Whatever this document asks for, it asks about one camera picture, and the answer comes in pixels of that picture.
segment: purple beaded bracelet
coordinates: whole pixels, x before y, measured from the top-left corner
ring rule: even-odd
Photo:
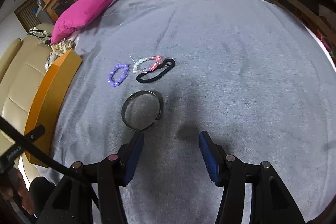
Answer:
[[[122,75],[117,81],[113,81],[113,75],[117,72],[118,69],[123,69]],[[126,79],[128,75],[128,70],[129,70],[128,64],[118,64],[113,68],[113,70],[109,74],[107,82],[109,82],[109,84],[113,87],[120,85],[120,83]]]

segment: magenta pillow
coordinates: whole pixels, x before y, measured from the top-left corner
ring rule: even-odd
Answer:
[[[96,19],[113,0],[78,0],[55,23],[51,44],[61,41]]]

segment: finger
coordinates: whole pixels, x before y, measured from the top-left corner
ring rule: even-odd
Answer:
[[[20,171],[17,171],[17,177],[20,179],[20,180],[23,180],[23,175],[21,174]]]
[[[10,200],[14,195],[12,188],[0,187],[0,192],[5,200]]]
[[[24,208],[30,215],[34,213],[34,203],[29,194],[23,197],[22,208]]]
[[[26,194],[28,194],[28,189],[26,187],[25,181],[24,180],[19,180],[18,181],[18,187],[17,187],[17,192],[18,194],[23,197]]]

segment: pink beaded bracelet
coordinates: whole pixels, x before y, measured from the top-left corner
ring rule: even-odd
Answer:
[[[155,70],[156,67],[160,64],[161,59],[162,59],[162,58],[161,58],[160,55],[157,55],[157,56],[150,56],[150,57],[144,57],[144,58],[139,59],[139,61],[137,61],[137,62],[135,62],[135,61],[133,60],[133,58],[132,58],[132,60],[133,60],[133,62],[134,62],[133,73],[138,75],[138,74],[140,74],[140,73],[147,73],[147,72],[149,72],[149,71]],[[149,68],[142,69],[142,70],[138,70],[138,69],[137,69],[138,66],[139,66],[141,63],[143,63],[143,62],[145,62],[145,61],[148,61],[148,60],[155,60],[155,63],[154,63],[152,66],[150,66]]]

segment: hair tie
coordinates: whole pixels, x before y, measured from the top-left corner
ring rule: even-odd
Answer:
[[[152,73],[158,69],[162,69],[163,67],[166,67],[164,71],[162,71],[157,76],[150,78],[150,79],[141,79],[141,77],[145,76],[147,73],[141,73],[136,77],[136,80],[139,83],[152,83],[158,79],[160,79],[163,75],[165,75],[167,72],[169,72],[173,67],[175,66],[175,61],[172,58],[166,58],[160,65],[158,65],[155,70],[149,71],[148,73]]]

